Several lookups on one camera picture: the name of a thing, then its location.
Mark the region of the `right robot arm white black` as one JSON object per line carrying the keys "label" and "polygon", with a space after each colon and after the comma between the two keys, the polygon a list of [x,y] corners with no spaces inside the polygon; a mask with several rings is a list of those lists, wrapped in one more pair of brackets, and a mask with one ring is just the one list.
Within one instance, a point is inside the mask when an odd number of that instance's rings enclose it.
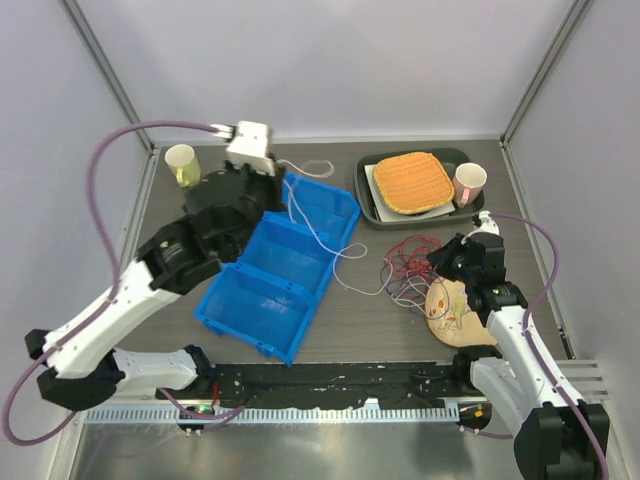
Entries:
{"label": "right robot arm white black", "polygon": [[465,287],[468,306],[501,351],[466,360],[451,371],[457,391],[482,392],[513,437],[525,479],[607,479],[610,421],[587,402],[544,345],[521,290],[506,278],[503,238],[476,230],[456,235],[428,261]]}

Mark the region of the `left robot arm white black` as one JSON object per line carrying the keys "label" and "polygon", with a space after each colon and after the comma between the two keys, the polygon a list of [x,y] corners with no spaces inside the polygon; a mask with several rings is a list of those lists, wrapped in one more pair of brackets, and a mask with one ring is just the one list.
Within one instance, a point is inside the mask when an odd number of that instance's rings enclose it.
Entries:
{"label": "left robot arm white black", "polygon": [[105,292],[64,326],[34,329],[25,337],[29,355],[46,355],[37,378],[41,397],[83,411],[115,394],[164,388],[180,398],[205,397],[214,368],[203,350],[144,353],[118,348],[137,326],[217,275],[243,253],[267,212],[281,212],[286,169],[272,175],[227,163],[185,193],[184,215],[160,228],[137,251],[118,278],[117,293]]}

